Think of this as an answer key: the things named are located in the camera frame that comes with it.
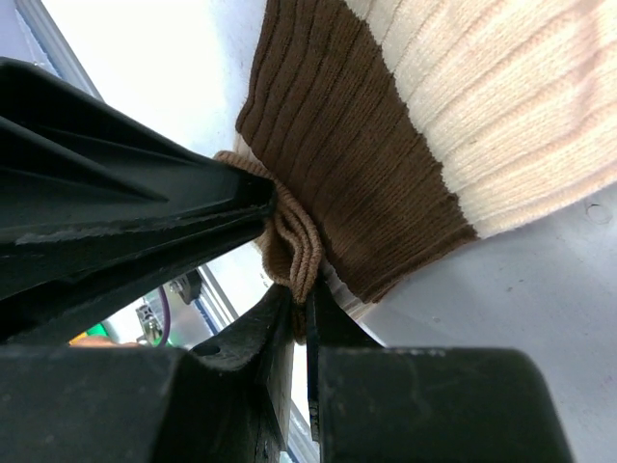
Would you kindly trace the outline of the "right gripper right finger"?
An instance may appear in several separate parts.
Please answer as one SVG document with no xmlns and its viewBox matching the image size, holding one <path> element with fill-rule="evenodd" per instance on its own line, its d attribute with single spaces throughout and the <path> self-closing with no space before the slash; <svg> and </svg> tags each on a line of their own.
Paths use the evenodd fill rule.
<svg viewBox="0 0 617 463">
<path fill-rule="evenodd" d="M 387 348 L 317 283 L 308 405 L 325 462 L 569 462 L 545 380 L 505 348 Z"/>
</svg>

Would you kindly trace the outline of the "beige brown striped sock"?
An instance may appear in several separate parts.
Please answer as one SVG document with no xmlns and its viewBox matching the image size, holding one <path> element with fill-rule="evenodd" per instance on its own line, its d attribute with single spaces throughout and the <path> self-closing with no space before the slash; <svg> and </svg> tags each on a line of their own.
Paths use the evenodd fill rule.
<svg viewBox="0 0 617 463">
<path fill-rule="evenodd" d="M 324 276 L 359 318 L 401 280 L 616 180 L 612 1 L 270 1 L 233 151 L 292 329 Z"/>
</svg>

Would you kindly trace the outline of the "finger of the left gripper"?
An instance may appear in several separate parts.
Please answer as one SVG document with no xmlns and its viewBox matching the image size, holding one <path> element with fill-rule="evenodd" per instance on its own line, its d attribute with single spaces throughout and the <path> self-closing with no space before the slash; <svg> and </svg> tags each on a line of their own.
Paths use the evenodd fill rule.
<svg viewBox="0 0 617 463">
<path fill-rule="evenodd" d="M 274 183 L 1 62 L 1 340 L 63 343 L 258 236 Z"/>
</svg>

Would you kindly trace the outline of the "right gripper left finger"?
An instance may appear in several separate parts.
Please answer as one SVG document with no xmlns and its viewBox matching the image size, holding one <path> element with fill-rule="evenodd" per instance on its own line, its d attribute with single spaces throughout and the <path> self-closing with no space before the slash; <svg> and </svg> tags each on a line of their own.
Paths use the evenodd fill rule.
<svg viewBox="0 0 617 463">
<path fill-rule="evenodd" d="M 5 462 L 276 462 L 287 444 L 290 291 L 175 347 L 7 345 Z"/>
</svg>

